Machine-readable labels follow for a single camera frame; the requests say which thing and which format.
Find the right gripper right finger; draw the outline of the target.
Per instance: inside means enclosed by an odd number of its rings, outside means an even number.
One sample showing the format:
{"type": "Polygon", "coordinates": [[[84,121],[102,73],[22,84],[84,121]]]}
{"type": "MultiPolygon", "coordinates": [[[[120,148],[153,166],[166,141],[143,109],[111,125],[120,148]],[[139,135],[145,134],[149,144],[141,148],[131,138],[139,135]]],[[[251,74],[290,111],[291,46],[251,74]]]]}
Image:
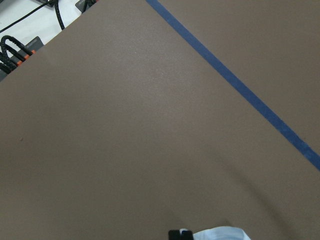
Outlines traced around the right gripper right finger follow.
{"type": "Polygon", "coordinates": [[[194,240],[193,232],[190,230],[183,229],[180,231],[181,240],[194,240]]]}

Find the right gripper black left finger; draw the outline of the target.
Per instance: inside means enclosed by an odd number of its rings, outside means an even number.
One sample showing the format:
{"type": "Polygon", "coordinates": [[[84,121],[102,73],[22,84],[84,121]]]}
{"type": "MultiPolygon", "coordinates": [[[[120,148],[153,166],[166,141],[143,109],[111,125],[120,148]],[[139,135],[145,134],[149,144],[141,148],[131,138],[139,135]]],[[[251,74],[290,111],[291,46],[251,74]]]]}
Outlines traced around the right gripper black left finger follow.
{"type": "Polygon", "coordinates": [[[178,229],[168,231],[168,240],[180,240],[181,233],[178,229]]]}

